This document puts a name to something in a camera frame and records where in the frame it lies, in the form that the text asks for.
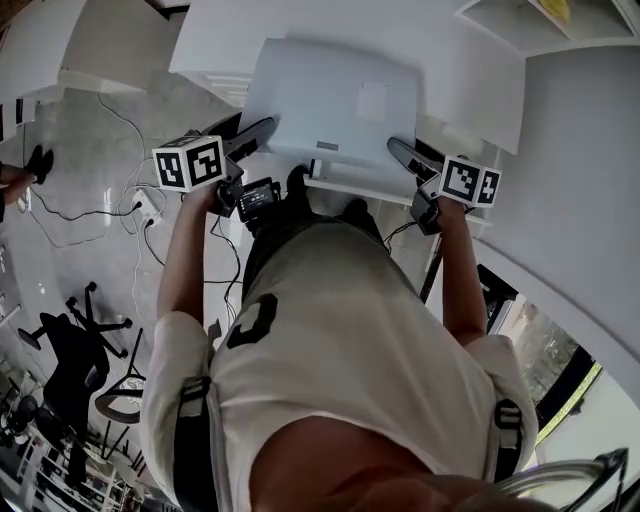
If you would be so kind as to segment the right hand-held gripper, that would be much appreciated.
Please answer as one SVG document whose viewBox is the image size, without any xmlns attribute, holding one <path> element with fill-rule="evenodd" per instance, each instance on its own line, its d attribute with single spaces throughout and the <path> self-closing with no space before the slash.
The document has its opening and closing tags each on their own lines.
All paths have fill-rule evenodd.
<svg viewBox="0 0 640 512">
<path fill-rule="evenodd" d="M 391 137 L 387 141 L 387 149 L 420 185 L 410 214 L 424 235 L 441 231 L 439 197 L 462 204 L 466 213 L 494 206 L 502 178 L 500 170 L 479 166 L 463 158 L 446 157 L 420 139 L 416 139 L 413 146 Z"/>
</svg>

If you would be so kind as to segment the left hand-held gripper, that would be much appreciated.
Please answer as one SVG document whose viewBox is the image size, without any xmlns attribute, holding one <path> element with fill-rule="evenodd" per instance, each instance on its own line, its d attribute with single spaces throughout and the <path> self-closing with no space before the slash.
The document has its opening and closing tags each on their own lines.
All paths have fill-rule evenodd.
<svg viewBox="0 0 640 512">
<path fill-rule="evenodd" d="M 243 194 L 243 169 L 236 162 L 265 145 L 276 129 L 272 117 L 239 133 L 238 112 L 206 127 L 201 135 L 180 137 L 152 150 L 161 189 L 181 193 L 213 185 L 210 211 L 229 218 Z"/>
</svg>

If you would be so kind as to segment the person's left forearm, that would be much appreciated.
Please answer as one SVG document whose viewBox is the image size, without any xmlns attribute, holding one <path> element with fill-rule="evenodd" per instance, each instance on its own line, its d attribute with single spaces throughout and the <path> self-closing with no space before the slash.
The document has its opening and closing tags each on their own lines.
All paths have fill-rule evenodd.
<svg viewBox="0 0 640 512">
<path fill-rule="evenodd" d="M 204 242 L 214 185 L 187 193 L 180 206 L 157 297 L 157 318 L 171 312 L 204 322 Z"/>
</svg>

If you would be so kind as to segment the person's right forearm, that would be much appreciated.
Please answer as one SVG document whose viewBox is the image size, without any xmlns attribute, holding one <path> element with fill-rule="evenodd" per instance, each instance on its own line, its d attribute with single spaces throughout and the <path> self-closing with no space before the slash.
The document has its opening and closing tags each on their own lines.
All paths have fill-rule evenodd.
<svg viewBox="0 0 640 512">
<path fill-rule="evenodd" d="M 440 210 L 443 325 L 466 347 L 487 334 L 487 312 L 464 205 L 447 197 Z"/>
</svg>

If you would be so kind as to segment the black device with screen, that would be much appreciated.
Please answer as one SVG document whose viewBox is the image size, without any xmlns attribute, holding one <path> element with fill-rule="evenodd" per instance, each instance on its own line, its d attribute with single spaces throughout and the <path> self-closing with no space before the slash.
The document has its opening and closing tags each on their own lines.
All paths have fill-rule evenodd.
<svg viewBox="0 0 640 512">
<path fill-rule="evenodd" d="M 271 177 L 246 184 L 237 205 L 240 221 L 247 224 L 257 219 L 264 209 L 280 201 L 280 191 L 280 183 Z"/>
</svg>

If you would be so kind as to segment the person's left black shoe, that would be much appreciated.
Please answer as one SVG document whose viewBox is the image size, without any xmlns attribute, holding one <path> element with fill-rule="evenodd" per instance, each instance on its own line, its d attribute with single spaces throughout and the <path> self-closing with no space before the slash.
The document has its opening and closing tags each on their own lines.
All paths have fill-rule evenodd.
<svg viewBox="0 0 640 512">
<path fill-rule="evenodd" d="M 304 165 L 297 165 L 288 175 L 286 181 L 286 199 L 293 202 L 307 199 L 307 185 L 305 177 L 309 169 Z"/>
</svg>

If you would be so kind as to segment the person's black shoe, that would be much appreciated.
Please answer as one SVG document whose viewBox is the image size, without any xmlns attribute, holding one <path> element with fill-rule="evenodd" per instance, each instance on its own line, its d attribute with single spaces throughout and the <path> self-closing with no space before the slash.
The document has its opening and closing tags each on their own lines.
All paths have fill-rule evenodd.
<svg viewBox="0 0 640 512">
<path fill-rule="evenodd" d="M 350 201 L 345 207 L 342 216 L 353 222 L 356 220 L 364 221 L 366 219 L 371 219 L 371 215 L 368 211 L 368 203 L 362 198 Z"/>
<path fill-rule="evenodd" d="M 293 202 L 307 199 L 307 185 L 305 177 L 309 169 L 304 165 L 297 165 L 288 175 L 286 181 L 286 199 Z"/>
</svg>

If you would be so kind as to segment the person's right black shoe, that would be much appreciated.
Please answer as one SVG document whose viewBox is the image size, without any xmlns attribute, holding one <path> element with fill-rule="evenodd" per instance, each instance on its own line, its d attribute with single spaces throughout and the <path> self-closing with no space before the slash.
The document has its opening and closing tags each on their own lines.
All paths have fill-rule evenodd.
<svg viewBox="0 0 640 512">
<path fill-rule="evenodd" d="M 364 221 L 366 219 L 371 219 L 371 215 L 368 211 L 368 203 L 362 198 L 350 201 L 345 207 L 342 216 L 353 222 L 356 220 Z"/>
</svg>

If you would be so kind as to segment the dark metal pole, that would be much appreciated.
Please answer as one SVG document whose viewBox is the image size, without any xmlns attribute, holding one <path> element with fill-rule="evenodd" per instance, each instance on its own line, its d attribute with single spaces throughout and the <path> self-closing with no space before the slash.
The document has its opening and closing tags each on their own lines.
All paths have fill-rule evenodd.
<svg viewBox="0 0 640 512">
<path fill-rule="evenodd" d="M 425 278 L 420 290 L 420 299 L 423 303 L 427 302 L 427 299 L 433 288 L 440 264 L 442 261 L 441 251 L 441 234 L 438 233 L 434 236 L 434 243 L 428 259 L 428 265 L 426 267 Z"/>
</svg>

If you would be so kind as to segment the white power strip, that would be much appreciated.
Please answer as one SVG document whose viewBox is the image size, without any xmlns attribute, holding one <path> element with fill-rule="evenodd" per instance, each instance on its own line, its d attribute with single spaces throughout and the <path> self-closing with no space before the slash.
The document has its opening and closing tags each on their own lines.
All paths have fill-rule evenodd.
<svg viewBox="0 0 640 512">
<path fill-rule="evenodd" d="M 132 206 L 139 213 L 142 225 L 148 221 L 160 224 L 162 221 L 163 206 L 158 206 L 149 192 L 156 192 L 153 187 L 136 187 L 132 197 Z"/>
</svg>

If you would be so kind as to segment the white shelf unit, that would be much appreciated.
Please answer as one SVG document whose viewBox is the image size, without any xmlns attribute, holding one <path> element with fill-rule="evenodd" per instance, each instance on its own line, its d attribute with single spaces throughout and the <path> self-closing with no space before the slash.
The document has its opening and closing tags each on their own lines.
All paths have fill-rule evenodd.
<svg viewBox="0 0 640 512">
<path fill-rule="evenodd" d="M 597 47 L 640 47 L 640 0 L 569 0 L 571 21 L 538 0 L 468 0 L 455 15 L 524 58 Z"/>
</svg>

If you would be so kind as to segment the white cabinet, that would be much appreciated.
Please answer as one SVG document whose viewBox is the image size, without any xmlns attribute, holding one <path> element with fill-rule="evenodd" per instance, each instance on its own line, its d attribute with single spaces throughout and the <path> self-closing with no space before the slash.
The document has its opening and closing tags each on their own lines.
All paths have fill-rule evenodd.
<svg viewBox="0 0 640 512">
<path fill-rule="evenodd" d="M 69 88 L 145 89 L 137 24 L 149 13 L 143 0 L 32 0 L 0 29 L 0 132 L 30 121 L 30 104 L 58 101 Z"/>
</svg>

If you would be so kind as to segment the yellow object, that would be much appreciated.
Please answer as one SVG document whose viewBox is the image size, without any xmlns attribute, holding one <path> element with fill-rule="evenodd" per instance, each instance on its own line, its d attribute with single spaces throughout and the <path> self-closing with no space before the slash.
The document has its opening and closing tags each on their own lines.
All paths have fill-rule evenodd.
<svg viewBox="0 0 640 512">
<path fill-rule="evenodd" d="M 569 0 L 538 0 L 541 7 L 555 20 L 561 23 L 571 21 L 571 6 Z"/>
</svg>

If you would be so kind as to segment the person's white t-shirt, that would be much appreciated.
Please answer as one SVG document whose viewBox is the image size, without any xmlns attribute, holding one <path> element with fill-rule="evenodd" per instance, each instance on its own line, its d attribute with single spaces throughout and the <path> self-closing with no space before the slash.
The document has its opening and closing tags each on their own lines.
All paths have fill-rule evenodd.
<svg viewBox="0 0 640 512">
<path fill-rule="evenodd" d="M 139 432 L 147 468 L 170 498 L 178 412 L 197 379 L 209 385 L 210 438 L 222 456 L 215 475 L 236 512 L 249 510 L 260 449 L 307 417 L 381 434 L 437 474 L 485 481 L 505 449 L 499 402 L 522 414 L 518 466 L 538 433 L 512 342 L 489 335 L 460 345 L 387 251 L 338 221 L 311 225 L 267 260 L 219 348 L 184 312 L 157 322 Z"/>
</svg>

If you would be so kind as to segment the white appliance with black panel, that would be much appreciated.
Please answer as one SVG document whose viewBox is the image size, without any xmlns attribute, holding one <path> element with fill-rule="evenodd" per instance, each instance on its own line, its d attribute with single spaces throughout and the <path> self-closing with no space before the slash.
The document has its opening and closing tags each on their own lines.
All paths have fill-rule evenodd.
<svg viewBox="0 0 640 512">
<path fill-rule="evenodd" d="M 38 100 L 19 98 L 15 102 L 15 123 L 17 126 L 33 122 L 36 118 Z"/>
</svg>

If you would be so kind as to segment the black framed window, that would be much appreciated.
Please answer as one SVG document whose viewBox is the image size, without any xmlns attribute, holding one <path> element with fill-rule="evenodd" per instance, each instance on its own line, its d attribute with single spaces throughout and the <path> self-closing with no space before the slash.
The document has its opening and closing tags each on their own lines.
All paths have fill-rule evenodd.
<svg viewBox="0 0 640 512">
<path fill-rule="evenodd" d="M 569 416 L 580 412 L 584 396 L 602 367 L 563 328 L 523 295 L 502 324 L 534 402 L 541 443 Z"/>
</svg>

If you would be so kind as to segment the black office chair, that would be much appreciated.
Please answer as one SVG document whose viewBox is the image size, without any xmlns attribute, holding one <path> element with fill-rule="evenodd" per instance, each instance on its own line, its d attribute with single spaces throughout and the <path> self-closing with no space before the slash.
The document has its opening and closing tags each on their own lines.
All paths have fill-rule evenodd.
<svg viewBox="0 0 640 512">
<path fill-rule="evenodd" d="M 104 334 L 133 326 L 129 318 L 117 323 L 98 323 L 91 299 L 96 290 L 95 282 L 84 288 L 84 312 L 76 308 L 77 300 L 71 297 L 66 301 L 68 313 L 58 316 L 42 313 L 38 329 L 18 330 L 19 338 L 36 350 L 41 348 L 39 339 L 48 338 L 57 365 L 44 386 L 44 403 L 53 416 L 74 432 L 80 444 L 87 440 L 90 398 L 105 385 L 110 372 L 108 356 L 123 359 L 128 355 L 126 349 L 117 349 L 108 342 Z"/>
</svg>

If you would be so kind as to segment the wooden chair with patterned cushion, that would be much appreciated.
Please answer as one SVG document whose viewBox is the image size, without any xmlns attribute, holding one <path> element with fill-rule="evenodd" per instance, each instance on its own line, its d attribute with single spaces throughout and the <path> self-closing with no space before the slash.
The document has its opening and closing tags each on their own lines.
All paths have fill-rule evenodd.
<svg viewBox="0 0 640 512">
<path fill-rule="evenodd" d="M 125 425 L 134 425 L 140 421 L 146 378 L 136 368 L 135 360 L 142 336 L 143 329 L 140 328 L 124 376 L 94 401 L 97 411 L 110 421 Z"/>
</svg>

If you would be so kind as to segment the person's neck and chest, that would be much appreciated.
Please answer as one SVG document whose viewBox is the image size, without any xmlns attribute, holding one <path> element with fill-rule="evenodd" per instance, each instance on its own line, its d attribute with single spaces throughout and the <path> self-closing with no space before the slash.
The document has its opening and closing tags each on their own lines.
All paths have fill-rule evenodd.
<svg viewBox="0 0 640 512">
<path fill-rule="evenodd" d="M 491 488 L 434 475 L 388 438 L 317 416 L 271 436 L 249 479 L 252 512 L 452 512 Z"/>
</svg>

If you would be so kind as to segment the metal headset frame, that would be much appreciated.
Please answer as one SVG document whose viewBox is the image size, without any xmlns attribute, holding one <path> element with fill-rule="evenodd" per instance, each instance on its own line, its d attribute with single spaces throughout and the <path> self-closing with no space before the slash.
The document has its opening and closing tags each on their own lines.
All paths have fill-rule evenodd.
<svg viewBox="0 0 640 512">
<path fill-rule="evenodd" d="M 618 476 L 616 491 L 609 512 L 640 512 L 640 488 L 624 490 L 628 467 L 629 449 L 618 448 L 598 455 L 593 460 L 576 459 L 544 463 L 495 485 L 489 493 L 472 496 L 454 512 L 498 512 L 509 500 L 517 501 L 523 512 L 579 512 L 609 480 Z M 557 508 L 523 494 L 547 485 L 571 480 L 589 481 L 590 485 L 565 507 Z"/>
</svg>

